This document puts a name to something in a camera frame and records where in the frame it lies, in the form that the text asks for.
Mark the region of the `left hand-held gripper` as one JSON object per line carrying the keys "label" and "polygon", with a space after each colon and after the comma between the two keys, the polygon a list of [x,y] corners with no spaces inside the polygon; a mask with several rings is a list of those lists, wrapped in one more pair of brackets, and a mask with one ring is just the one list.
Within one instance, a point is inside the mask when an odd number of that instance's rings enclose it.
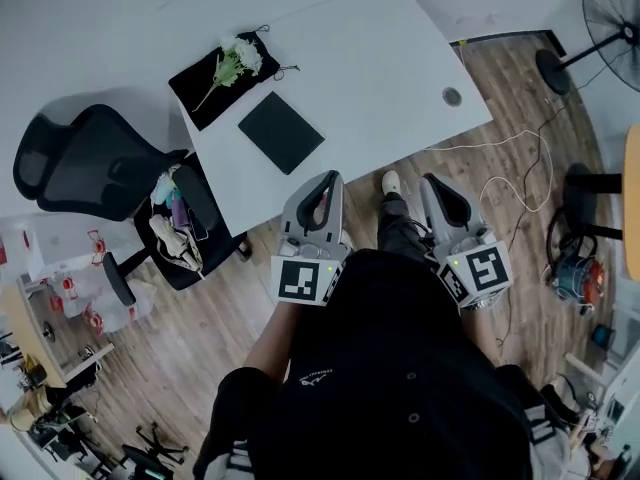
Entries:
{"label": "left hand-held gripper", "polygon": [[285,203],[270,293],[278,302],[326,306],[348,258],[343,181],[335,170],[305,182]]}

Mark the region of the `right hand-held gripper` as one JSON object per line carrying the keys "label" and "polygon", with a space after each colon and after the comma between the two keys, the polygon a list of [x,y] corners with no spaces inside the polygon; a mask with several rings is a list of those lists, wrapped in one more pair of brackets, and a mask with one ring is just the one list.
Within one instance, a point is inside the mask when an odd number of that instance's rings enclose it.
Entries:
{"label": "right hand-held gripper", "polygon": [[459,310],[491,306],[513,284],[513,274],[505,242],[480,224],[479,201],[453,178],[433,173],[421,177],[420,195],[437,277]]}

